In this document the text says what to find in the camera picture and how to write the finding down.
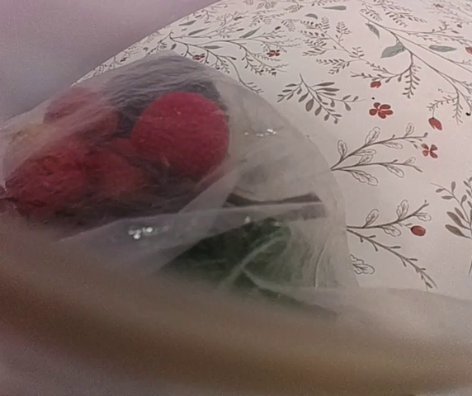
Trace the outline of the clear zip top bag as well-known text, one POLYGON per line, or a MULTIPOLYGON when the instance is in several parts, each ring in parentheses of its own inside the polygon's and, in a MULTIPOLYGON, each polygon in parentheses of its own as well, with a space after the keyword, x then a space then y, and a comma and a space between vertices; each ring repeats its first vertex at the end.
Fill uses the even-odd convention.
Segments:
POLYGON ((358 285, 337 182, 269 103, 214 69, 161 53, 70 88, 0 126, 0 395, 420 395, 472 390, 472 302, 358 285), (170 92, 215 102, 229 151, 200 180, 142 158, 152 183, 124 204, 49 219, 21 214, 3 169, 13 135, 73 88, 119 113, 116 138, 170 92), (293 304, 160 276, 183 210, 231 193, 332 197, 337 285, 293 304))

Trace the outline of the red fake apple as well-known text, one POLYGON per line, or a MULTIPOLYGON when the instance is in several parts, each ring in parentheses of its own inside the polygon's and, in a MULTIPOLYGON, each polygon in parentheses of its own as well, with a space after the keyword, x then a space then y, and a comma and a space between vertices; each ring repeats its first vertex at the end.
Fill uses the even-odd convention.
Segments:
POLYGON ((170 92, 143 110, 130 141, 142 158, 200 180, 226 158, 229 124, 212 100, 193 92, 170 92))

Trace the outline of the fake strawberry bunch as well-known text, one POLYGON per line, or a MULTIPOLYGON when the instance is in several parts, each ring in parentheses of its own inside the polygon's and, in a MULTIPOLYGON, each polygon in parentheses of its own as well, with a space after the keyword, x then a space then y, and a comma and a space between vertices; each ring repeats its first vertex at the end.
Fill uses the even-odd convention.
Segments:
POLYGON ((21 214, 49 219, 143 195, 152 177, 132 143, 116 138, 119 120, 100 92, 79 87, 54 99, 7 147, 7 198, 21 214))

